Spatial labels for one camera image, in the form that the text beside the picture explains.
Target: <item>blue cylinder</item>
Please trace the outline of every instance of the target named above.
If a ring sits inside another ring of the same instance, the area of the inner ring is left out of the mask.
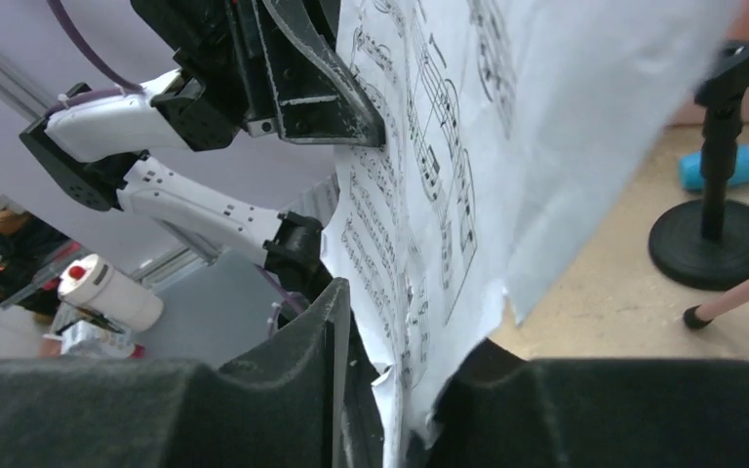
[[[702,153],[696,152],[679,161],[679,182],[686,190],[701,190],[705,180],[699,173]],[[740,145],[736,152],[736,170],[728,184],[730,186],[749,182],[749,144]]]

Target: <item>beige tabletop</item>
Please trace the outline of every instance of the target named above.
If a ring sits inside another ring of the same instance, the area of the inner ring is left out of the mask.
[[[740,138],[749,142],[749,126]],[[511,317],[493,339],[523,357],[721,357],[749,360],[749,304],[694,333],[682,312],[711,292],[679,286],[648,257],[648,233],[666,210],[693,198],[677,162],[701,144],[698,127],[669,130],[598,233],[552,291],[516,329]],[[749,204],[749,184],[730,191]]]

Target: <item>sheet music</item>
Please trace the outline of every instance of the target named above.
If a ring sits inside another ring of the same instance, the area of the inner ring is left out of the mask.
[[[593,233],[736,0],[345,0],[337,52],[381,149],[337,151],[324,262],[349,279],[384,465],[501,322],[521,323]]]

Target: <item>red lid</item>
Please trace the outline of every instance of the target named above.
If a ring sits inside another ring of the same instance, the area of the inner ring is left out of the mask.
[[[70,267],[69,270],[67,270],[67,276],[69,276],[70,278],[74,280],[81,280],[82,278],[84,278],[85,273],[87,272],[88,271],[84,267],[79,266],[79,265],[73,265]]]

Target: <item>white bottle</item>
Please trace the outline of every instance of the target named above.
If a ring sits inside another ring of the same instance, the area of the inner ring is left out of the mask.
[[[70,263],[61,274],[59,297],[75,307],[100,312],[134,332],[151,328],[164,308],[162,299],[95,253]]]

